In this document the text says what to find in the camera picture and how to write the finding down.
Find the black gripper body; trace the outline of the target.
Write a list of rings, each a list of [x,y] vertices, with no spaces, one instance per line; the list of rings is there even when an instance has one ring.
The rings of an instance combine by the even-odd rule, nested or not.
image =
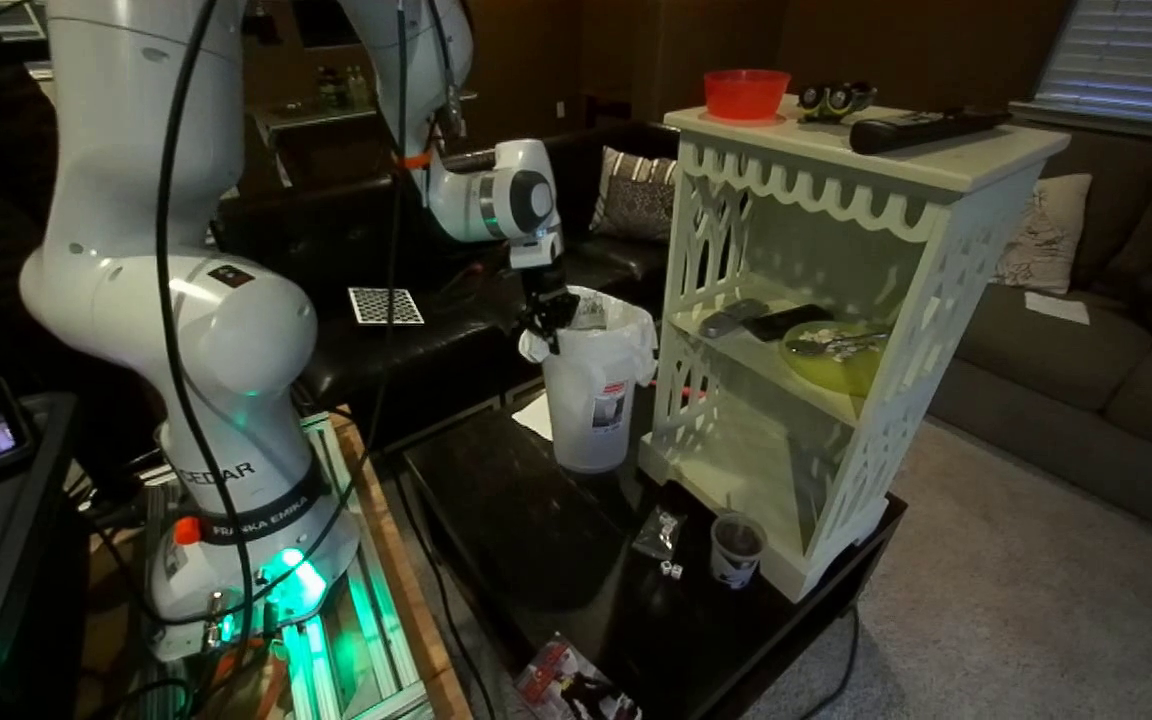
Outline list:
[[[573,324],[578,297],[564,284],[559,267],[529,267],[522,284],[522,332],[529,346],[553,346],[555,332]]]

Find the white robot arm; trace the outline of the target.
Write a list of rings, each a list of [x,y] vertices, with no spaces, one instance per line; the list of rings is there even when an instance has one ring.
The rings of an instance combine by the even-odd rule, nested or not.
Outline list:
[[[478,173],[436,148],[436,116],[471,66],[462,5],[336,5],[370,64],[396,164],[442,234],[499,238],[511,267],[549,267],[564,247],[549,148],[505,141]],[[165,401],[165,455],[198,513],[198,535],[165,543],[150,569],[150,605],[174,628],[247,607],[283,552],[325,579],[350,552],[291,406],[317,308],[300,284],[209,244],[243,164],[243,7],[49,0],[61,161],[21,297],[55,341]]]

